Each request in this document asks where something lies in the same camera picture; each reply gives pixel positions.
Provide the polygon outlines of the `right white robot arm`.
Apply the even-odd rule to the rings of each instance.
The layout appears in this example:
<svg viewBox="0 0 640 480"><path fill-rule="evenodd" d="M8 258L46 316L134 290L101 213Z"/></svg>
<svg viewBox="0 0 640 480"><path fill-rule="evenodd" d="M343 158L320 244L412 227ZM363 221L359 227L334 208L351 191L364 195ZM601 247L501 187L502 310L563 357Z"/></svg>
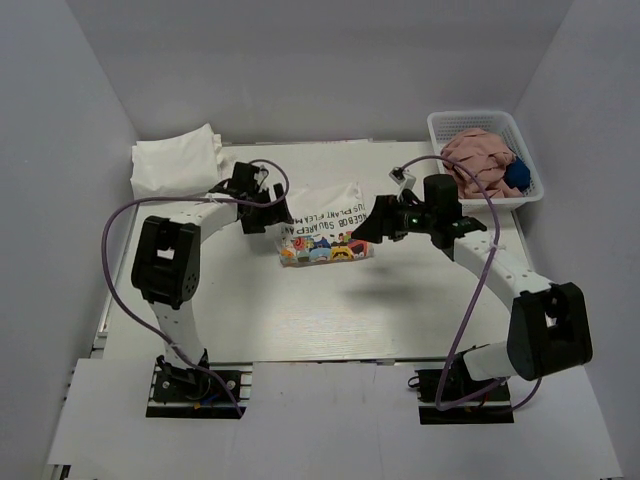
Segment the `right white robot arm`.
<svg viewBox="0 0 640 480"><path fill-rule="evenodd" d="M539 381L592 360L585 298L576 284L555 283L500 249L498 230L463 214L450 176L425 177L422 198L411 189L414 177L400 168L391 177L399 192L377 196L353 238L380 244L426 234L435 248L477 277L472 304L489 289L510 315L504 341L466 351L451 347L435 393L437 402L448 387L468 401L511 377Z"/></svg>

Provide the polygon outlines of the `pink t shirt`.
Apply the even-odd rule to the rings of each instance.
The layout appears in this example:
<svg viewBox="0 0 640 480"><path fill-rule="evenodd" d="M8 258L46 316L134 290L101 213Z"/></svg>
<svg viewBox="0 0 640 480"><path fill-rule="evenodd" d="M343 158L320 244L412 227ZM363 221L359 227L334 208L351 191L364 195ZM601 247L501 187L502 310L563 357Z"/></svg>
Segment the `pink t shirt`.
<svg viewBox="0 0 640 480"><path fill-rule="evenodd" d="M458 187L462 199L482 199L480 188L471 178L474 176L491 198L518 198L522 193L505 180L507 168L516 161L516 155L502 137L479 128L467 129L454 136L441 150L440 155L453 160L445 162L447 173Z"/></svg>

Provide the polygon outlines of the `blue t shirt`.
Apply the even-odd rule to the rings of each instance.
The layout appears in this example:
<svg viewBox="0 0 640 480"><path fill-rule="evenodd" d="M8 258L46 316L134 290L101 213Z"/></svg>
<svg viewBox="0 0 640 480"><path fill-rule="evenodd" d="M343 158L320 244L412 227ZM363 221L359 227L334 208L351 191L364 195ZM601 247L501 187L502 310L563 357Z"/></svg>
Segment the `blue t shirt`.
<svg viewBox="0 0 640 480"><path fill-rule="evenodd" d="M506 168L504 181L511 189L516 189L521 193L530 187L530 169L519 156L516 156L514 161Z"/></svg>

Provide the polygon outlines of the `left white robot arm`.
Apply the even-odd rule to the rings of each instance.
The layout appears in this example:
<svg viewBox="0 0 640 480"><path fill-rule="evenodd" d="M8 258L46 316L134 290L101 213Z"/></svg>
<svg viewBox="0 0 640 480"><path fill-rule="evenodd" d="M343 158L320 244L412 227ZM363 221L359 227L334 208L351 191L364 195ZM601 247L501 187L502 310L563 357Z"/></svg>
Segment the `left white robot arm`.
<svg viewBox="0 0 640 480"><path fill-rule="evenodd" d="M214 234L236 222L245 235L262 234L269 226L291 224L286 197L290 182L269 187L274 166L267 160L234 165L231 177L202 198L185 198L180 212L151 215L142 223L131 282L151 307L159 336L166 344L164 362L180 369L177 387L199 399L211 387L208 352L196 327L193 297L201 274L201 247Z"/></svg>

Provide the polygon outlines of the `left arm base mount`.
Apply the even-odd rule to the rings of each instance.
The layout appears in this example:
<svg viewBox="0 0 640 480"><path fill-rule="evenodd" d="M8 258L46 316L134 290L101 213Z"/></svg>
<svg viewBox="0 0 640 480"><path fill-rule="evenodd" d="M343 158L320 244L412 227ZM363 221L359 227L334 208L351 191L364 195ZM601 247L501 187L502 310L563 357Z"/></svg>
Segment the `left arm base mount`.
<svg viewBox="0 0 640 480"><path fill-rule="evenodd" d="M244 413L251 394L253 366L211 364L210 368L225 386L201 372L157 364L151 379L145 416L163 419L240 419L226 390L231 392L238 408Z"/></svg>

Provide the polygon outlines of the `white printed t shirt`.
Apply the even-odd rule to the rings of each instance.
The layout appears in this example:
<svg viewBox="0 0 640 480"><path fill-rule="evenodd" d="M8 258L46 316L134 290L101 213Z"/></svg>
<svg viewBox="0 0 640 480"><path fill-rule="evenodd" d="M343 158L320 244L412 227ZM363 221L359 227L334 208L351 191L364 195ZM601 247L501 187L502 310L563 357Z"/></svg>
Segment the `white printed t shirt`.
<svg viewBox="0 0 640 480"><path fill-rule="evenodd" d="M275 236L282 266L352 262L374 255L371 243L353 237L367 216L359 184L293 190L287 205L293 222L282 223Z"/></svg>

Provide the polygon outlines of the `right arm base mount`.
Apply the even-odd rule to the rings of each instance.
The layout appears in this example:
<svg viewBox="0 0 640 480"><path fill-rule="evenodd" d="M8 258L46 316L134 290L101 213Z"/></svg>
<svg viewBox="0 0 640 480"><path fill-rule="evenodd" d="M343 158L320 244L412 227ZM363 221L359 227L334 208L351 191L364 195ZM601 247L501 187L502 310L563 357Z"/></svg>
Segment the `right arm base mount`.
<svg viewBox="0 0 640 480"><path fill-rule="evenodd" d="M446 411L436 408L436 390L440 370L416 370L407 386L417 394L421 425L490 425L512 424L511 395L505 382L491 391L493 381L476 382L463 374L450 373L444 384L441 402L452 403L471 395L468 401Z"/></svg>

